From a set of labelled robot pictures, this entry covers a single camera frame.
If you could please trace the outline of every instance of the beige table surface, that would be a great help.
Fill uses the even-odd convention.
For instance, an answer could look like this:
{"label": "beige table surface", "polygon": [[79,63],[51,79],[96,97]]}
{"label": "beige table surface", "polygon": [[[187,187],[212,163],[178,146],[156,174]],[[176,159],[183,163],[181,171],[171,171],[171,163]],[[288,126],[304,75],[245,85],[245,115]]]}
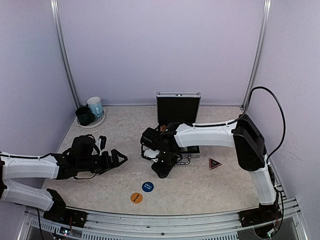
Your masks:
{"label": "beige table surface", "polygon": [[[201,158],[189,165],[177,165],[167,178],[151,170],[152,162],[141,158],[140,138],[147,127],[157,126],[155,106],[105,107],[104,123],[93,129],[75,126],[66,134],[59,152],[69,148],[75,137],[92,134],[106,136],[105,151],[117,149],[128,156],[118,168],[89,180],[47,179],[43,188],[57,190],[68,206],[109,213],[136,215],[190,215],[241,210],[259,205],[257,191],[249,174],[242,170],[232,148],[201,147]],[[197,122],[213,123],[235,119],[237,107],[201,106]],[[222,165],[209,170],[209,157]],[[79,173],[78,177],[91,174]],[[144,182],[154,189],[144,192]],[[130,196],[141,193],[143,200],[132,203]]]}

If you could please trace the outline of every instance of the light blue mug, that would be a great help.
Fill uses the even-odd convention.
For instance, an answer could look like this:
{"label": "light blue mug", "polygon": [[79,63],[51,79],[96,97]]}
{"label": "light blue mug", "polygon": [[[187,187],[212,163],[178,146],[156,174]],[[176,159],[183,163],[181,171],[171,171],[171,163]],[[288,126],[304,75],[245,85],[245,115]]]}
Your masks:
{"label": "light blue mug", "polygon": [[91,97],[86,103],[96,118],[100,118],[104,114],[100,97]]}

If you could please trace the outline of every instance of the metal pole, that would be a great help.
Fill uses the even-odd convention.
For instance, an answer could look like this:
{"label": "metal pole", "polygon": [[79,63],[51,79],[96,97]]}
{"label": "metal pole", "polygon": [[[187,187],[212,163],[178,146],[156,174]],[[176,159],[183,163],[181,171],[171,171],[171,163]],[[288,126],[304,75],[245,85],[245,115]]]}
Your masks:
{"label": "metal pole", "polygon": [[261,27],[260,27],[260,34],[259,34],[259,40],[258,40],[258,45],[256,48],[255,52],[255,57],[254,57],[254,62],[250,74],[250,80],[248,87],[246,89],[245,97],[242,103],[242,108],[246,109],[248,107],[248,100],[249,100],[249,95],[251,89],[255,85],[257,73],[258,73],[258,68],[259,68],[259,63],[261,60],[263,48],[264,48],[264,43],[265,43],[265,38],[266,38],[266,33],[267,33],[267,26],[269,22],[269,15],[270,15],[270,8],[271,8],[271,1],[272,0],[264,0],[264,8],[263,8],[263,13],[262,13],[262,21],[261,21]]}
{"label": "metal pole", "polygon": [[55,30],[58,38],[58,43],[59,43],[59,49],[61,52],[62,62],[64,65],[65,74],[68,80],[68,85],[71,90],[74,105],[76,106],[76,108],[79,108],[81,104],[79,101],[76,85],[72,77],[70,64],[69,64],[69,60],[66,52],[66,46],[64,42],[64,36],[63,36],[61,20],[59,15],[58,0],[50,0],[50,3],[51,3],[51,11],[52,11],[53,21],[55,25]]}

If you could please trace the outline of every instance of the backdrop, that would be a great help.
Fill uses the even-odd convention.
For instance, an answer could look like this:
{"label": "backdrop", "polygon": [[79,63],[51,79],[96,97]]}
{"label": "backdrop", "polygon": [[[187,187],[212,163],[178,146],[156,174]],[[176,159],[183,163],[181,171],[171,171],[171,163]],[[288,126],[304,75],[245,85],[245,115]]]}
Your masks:
{"label": "backdrop", "polygon": [[83,103],[155,104],[156,91],[201,92],[202,104],[242,104],[264,0],[59,1]]}

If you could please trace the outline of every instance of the orange object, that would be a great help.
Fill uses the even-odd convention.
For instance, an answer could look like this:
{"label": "orange object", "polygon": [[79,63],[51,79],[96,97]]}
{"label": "orange object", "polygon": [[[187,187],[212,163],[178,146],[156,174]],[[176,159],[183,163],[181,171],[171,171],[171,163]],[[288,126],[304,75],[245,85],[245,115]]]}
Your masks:
{"label": "orange object", "polygon": [[142,202],[144,198],[141,193],[135,192],[131,195],[130,199],[131,199],[131,202],[133,202],[134,204],[139,204]]}

